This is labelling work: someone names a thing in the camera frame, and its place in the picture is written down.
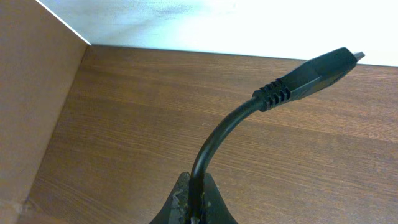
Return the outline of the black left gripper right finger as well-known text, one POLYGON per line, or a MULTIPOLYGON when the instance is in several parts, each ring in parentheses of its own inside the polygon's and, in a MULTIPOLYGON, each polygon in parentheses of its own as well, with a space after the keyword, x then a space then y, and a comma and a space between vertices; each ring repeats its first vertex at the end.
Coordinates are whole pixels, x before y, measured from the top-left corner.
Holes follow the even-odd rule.
POLYGON ((204 179, 203 214, 206 224, 237 224, 229 212, 211 174, 206 173, 204 179))

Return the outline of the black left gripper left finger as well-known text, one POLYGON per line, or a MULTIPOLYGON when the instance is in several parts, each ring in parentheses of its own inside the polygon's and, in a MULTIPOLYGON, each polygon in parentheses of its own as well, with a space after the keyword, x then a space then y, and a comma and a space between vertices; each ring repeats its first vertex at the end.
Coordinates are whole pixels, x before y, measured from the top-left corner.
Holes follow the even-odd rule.
POLYGON ((160 212, 153 218, 150 224, 187 224, 190 223, 188 206, 189 191, 188 172, 183 172, 178 177, 172 191, 166 199, 160 212))

